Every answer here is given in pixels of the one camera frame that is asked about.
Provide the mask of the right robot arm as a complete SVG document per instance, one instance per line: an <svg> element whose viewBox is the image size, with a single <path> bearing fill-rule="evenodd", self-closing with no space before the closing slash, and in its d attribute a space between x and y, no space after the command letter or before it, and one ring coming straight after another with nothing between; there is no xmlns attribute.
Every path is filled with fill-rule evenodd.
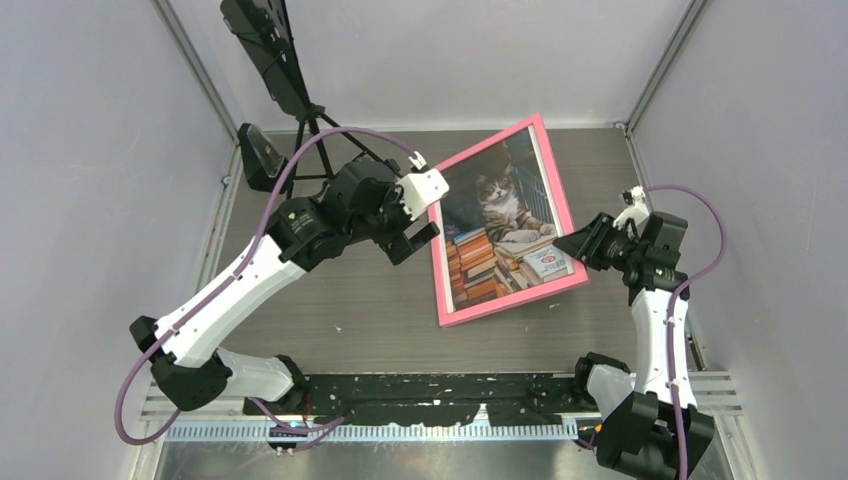
<svg viewBox="0 0 848 480"><path fill-rule="evenodd" d="M635 479L686 479L709 447L713 419L699 412L685 354L687 275L678 271L686 220L650 213L643 228L598 214L586 227L554 240L584 266L621 272L637 329L637 363L629 368L590 352L575 366L571 397L598 409L589 447L602 467Z"/></svg>

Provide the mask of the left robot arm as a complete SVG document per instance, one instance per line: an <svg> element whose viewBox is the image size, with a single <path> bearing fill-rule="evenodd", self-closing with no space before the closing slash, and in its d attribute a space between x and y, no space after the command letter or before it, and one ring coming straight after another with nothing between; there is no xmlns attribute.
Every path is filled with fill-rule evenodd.
<svg viewBox="0 0 848 480"><path fill-rule="evenodd" d="M183 306L130 327L140 350L152 352L150 371L160 391L182 412L220 396L270 402L298 412L307 398L302 373L285 355L259 358L223 348L223 341L275 293L346 247L373 241L398 265L435 238L430 222L406 230L449 191L436 169L416 164L401 176L372 159L345 164L315 196L291 198L226 269Z"/></svg>

